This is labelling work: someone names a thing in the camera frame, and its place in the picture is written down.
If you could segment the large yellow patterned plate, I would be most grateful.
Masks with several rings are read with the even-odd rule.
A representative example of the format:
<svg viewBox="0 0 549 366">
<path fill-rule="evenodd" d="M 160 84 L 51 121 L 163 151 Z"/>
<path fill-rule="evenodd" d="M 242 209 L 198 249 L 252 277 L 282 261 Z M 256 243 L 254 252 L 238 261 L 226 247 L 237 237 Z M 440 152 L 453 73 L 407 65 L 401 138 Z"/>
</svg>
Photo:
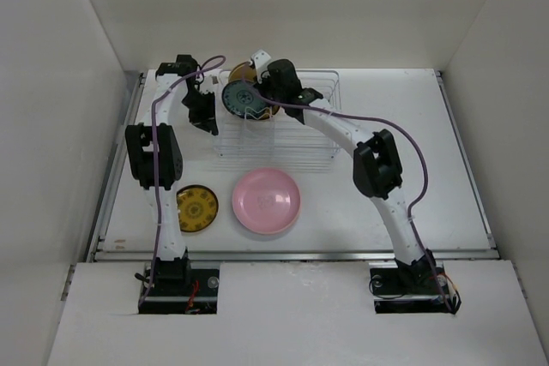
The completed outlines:
<svg viewBox="0 0 549 366">
<path fill-rule="evenodd" d="M 235 66 L 228 75 L 228 82 L 246 81 L 256 83 L 256 70 L 249 62 L 243 62 Z"/>
</svg>

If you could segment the blue floral green plate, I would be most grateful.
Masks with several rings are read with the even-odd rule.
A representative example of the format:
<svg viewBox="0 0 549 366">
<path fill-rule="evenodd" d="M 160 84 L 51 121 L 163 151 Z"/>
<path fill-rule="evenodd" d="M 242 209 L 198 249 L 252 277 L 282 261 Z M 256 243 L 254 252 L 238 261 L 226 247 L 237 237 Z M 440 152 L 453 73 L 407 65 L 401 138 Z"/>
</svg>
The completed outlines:
<svg viewBox="0 0 549 366">
<path fill-rule="evenodd" d="M 221 102 L 232 115 L 250 120 L 262 120 L 270 114 L 269 106 L 252 91 L 248 81 L 231 81 L 221 92 Z"/>
</svg>

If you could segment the small yellow patterned plate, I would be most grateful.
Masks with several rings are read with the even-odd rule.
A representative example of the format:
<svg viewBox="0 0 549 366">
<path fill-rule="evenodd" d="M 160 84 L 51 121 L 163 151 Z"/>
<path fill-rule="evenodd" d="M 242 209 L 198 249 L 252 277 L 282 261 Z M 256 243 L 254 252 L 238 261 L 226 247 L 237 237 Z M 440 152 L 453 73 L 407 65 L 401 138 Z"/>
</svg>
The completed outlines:
<svg viewBox="0 0 549 366">
<path fill-rule="evenodd" d="M 210 188 L 193 184 L 176 194 L 178 222 L 181 232 L 197 233 L 208 228 L 217 217 L 219 201 Z"/>
</svg>

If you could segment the pink plastic plate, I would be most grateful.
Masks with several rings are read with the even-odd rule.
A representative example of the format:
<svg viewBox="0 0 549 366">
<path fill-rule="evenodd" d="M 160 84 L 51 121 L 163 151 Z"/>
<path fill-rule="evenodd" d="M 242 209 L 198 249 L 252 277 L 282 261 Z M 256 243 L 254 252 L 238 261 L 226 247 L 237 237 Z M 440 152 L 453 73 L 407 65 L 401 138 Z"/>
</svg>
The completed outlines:
<svg viewBox="0 0 549 366">
<path fill-rule="evenodd" d="M 232 192 L 232 210 L 248 231 L 273 236 L 287 231 L 299 218 L 301 193 L 286 172 L 257 168 L 246 173 Z"/>
</svg>

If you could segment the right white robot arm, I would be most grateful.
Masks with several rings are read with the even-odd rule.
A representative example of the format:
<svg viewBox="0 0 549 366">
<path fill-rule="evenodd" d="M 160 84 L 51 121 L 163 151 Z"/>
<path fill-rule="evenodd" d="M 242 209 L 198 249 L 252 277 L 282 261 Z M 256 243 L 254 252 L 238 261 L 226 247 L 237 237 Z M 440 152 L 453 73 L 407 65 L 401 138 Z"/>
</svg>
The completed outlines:
<svg viewBox="0 0 549 366">
<path fill-rule="evenodd" d="M 348 153 L 353 161 L 353 183 L 374 204 L 389 233 L 397 264 L 403 266 L 397 271 L 399 286 L 409 292 L 425 286 L 429 275 L 421 264 L 433 266 L 434 257 L 419 236 L 412 208 L 426 194 L 428 172 L 425 157 L 412 136 L 388 120 L 367 119 L 399 131 L 418 154 L 423 185 L 418 197 L 406 203 L 401 188 L 403 167 L 389 130 L 370 131 L 356 124 L 364 117 L 337 111 L 317 90 L 302 86 L 295 66 L 287 59 L 274 60 L 267 52 L 259 51 L 250 63 L 255 71 L 255 89 L 262 100 L 283 108 L 289 117 L 321 132 Z"/>
</svg>

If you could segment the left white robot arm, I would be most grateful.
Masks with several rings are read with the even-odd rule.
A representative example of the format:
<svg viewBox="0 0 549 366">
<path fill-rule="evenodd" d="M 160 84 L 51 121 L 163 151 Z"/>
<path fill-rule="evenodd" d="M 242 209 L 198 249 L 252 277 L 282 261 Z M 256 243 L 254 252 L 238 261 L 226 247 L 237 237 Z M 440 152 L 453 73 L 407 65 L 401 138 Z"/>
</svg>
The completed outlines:
<svg viewBox="0 0 549 366">
<path fill-rule="evenodd" d="M 225 61 L 218 55 L 199 63 L 193 56 L 183 54 L 171 63 L 161 63 L 155 72 L 156 90 L 149 108 L 140 121 L 125 129 L 130 171 L 148 199 L 156 224 L 155 261 L 175 261 L 186 256 L 177 204 L 184 159 L 174 125 L 183 106 L 191 126 L 210 135 L 219 134 L 214 81 L 207 73 Z"/>
</svg>

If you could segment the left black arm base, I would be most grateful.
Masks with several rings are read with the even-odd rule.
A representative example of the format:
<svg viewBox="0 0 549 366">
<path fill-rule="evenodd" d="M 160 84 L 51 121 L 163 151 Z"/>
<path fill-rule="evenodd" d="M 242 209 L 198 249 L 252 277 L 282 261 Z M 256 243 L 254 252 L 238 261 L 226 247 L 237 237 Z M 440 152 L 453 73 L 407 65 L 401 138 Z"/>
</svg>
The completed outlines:
<svg viewBox="0 0 549 366">
<path fill-rule="evenodd" d="M 220 288 L 220 266 L 155 260 L 135 274 L 141 283 L 140 315 L 215 315 Z"/>
</svg>

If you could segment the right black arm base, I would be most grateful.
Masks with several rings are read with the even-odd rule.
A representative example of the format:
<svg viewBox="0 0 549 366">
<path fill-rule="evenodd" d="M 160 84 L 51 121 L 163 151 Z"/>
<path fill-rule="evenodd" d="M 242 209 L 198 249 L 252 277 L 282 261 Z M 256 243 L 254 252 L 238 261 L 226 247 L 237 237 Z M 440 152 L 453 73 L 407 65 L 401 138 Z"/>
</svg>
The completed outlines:
<svg viewBox="0 0 549 366">
<path fill-rule="evenodd" d="M 378 315 L 455 315 L 462 306 L 460 292 L 431 251 L 409 265 L 372 263 L 369 274 L 368 287 Z"/>
</svg>

